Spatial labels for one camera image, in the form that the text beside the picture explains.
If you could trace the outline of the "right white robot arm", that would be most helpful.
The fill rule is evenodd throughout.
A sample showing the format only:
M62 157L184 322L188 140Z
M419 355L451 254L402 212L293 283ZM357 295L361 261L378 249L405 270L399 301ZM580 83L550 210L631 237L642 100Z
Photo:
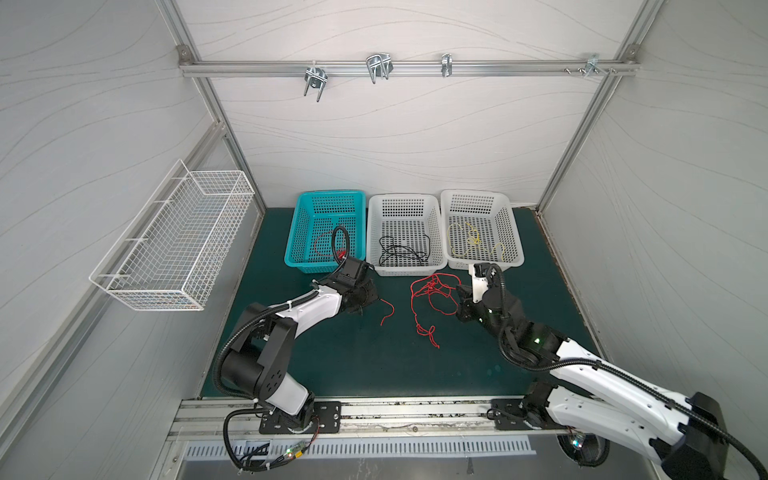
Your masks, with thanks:
M648 383L565 334L529 320L521 301L508 291L499 265L474 263L468 273L470 284L458 288L458 319L481 324L511 365L553 378L535 381L518 401L491 407L488 419L560 429L562 451L584 467L601 465L610 445L619 444L659 466L670 479L722 479L728 453L736 450L758 478L766 478L757 456L727 431L715 399Z

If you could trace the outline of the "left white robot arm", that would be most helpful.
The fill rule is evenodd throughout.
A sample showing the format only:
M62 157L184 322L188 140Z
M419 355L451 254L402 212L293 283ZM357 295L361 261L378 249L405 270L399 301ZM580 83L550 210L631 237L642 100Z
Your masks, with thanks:
M315 401L288 373L297 338L324 320L360 313L379 299L369 275L373 266L352 256L345 227L331 231L331 250L336 268L308 293L271 306L249 305L212 367L219 392L277 411L293 429L308 427Z

